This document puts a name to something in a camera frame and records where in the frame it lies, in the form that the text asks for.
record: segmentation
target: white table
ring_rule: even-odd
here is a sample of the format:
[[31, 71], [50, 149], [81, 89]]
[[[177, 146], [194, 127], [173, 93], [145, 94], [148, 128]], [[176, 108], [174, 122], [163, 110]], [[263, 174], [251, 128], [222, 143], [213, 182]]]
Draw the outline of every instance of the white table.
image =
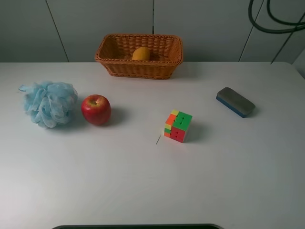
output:
[[[22, 110], [21, 84], [72, 83], [106, 96], [107, 126], [80, 107], [44, 129]], [[257, 109], [241, 118], [215, 97], [231, 87]], [[166, 81], [111, 77], [98, 63], [0, 64], [0, 228], [213, 223], [305, 228], [305, 81], [286, 63], [183, 63]], [[161, 136], [175, 108], [188, 142]]]

